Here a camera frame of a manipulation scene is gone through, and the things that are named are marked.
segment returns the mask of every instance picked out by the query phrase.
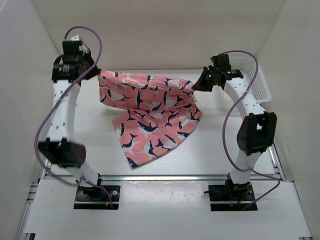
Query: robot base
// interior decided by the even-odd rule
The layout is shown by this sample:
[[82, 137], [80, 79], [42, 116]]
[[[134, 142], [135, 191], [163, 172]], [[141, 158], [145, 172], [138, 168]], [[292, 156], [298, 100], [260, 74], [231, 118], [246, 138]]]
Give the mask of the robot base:
[[105, 192], [99, 188], [78, 186], [75, 194], [74, 209], [118, 210], [120, 199], [119, 185], [102, 185], [111, 195], [112, 205]]
[[[225, 185], [209, 185], [210, 208], [212, 212], [242, 211], [244, 207], [255, 200], [254, 190], [250, 184], [246, 190], [237, 196], [230, 197]], [[257, 211], [257, 204], [252, 204], [243, 211]]]

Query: folded garment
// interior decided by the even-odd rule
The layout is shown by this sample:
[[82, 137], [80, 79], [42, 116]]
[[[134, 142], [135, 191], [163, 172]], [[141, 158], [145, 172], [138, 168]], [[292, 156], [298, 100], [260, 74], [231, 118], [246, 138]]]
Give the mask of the folded garment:
[[113, 126], [132, 168], [176, 148], [202, 116], [191, 81], [106, 70], [98, 80], [100, 102], [127, 110]]

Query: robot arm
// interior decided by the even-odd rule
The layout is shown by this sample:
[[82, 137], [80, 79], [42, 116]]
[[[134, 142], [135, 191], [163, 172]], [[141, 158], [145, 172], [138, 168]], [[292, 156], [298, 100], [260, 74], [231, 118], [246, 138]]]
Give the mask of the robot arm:
[[[52, 70], [53, 105], [59, 101], [66, 89], [94, 63], [90, 50], [82, 43], [78, 35], [70, 40], [64, 40], [62, 46], [63, 55], [55, 60]], [[84, 79], [88, 80], [99, 72], [100, 69], [95, 67]], [[80, 88], [81, 82], [75, 84], [61, 100], [58, 108], [52, 114], [46, 140], [39, 141], [38, 149], [52, 164], [57, 164], [70, 172], [80, 186], [91, 188], [92, 186], [82, 178], [97, 184], [98, 174], [86, 162], [86, 148], [75, 142], [74, 134], [76, 101]]]
[[211, 58], [213, 65], [203, 68], [203, 72], [192, 87], [194, 90], [211, 92], [214, 85], [222, 87], [228, 94], [242, 118], [242, 125], [236, 140], [239, 147], [235, 165], [225, 181], [226, 192], [231, 199], [241, 196], [250, 187], [251, 172], [259, 157], [274, 142], [277, 116], [267, 112], [247, 91], [243, 75], [239, 70], [231, 69], [228, 54], [219, 54]]

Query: pink cloth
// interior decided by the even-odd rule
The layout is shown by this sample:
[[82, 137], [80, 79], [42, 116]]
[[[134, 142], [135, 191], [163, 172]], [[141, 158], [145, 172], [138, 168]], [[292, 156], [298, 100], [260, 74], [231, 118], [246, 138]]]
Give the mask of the pink cloth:
[[98, 80], [100, 102], [127, 110], [112, 122], [132, 168], [177, 147], [202, 116], [191, 81], [106, 70]]

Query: table surface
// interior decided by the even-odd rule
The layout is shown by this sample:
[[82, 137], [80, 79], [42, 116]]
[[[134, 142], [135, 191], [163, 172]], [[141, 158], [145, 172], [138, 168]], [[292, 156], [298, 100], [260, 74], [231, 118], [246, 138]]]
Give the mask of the table surface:
[[[276, 184], [252, 181], [255, 196]], [[292, 182], [257, 202], [258, 211], [211, 212], [206, 181], [121, 183], [118, 210], [73, 209], [75, 187], [41, 180], [25, 233], [35, 240], [298, 240], [310, 237]]]
[[[122, 71], [154, 76], [182, 78], [196, 82], [202, 70], [139, 70]], [[212, 92], [195, 92], [197, 106], [203, 116], [194, 132], [176, 149], [155, 161], [131, 169], [113, 128], [112, 120], [124, 110], [106, 106], [99, 101], [98, 80], [83, 81], [75, 111], [75, 140], [85, 145], [86, 160], [101, 175], [226, 175], [232, 169], [222, 144], [222, 126], [230, 102], [220, 87]], [[227, 146], [236, 160], [236, 136], [242, 119], [233, 112], [226, 128]], [[255, 170], [273, 174], [269, 151], [257, 161]], [[65, 170], [52, 166], [58, 175], [69, 175]]]

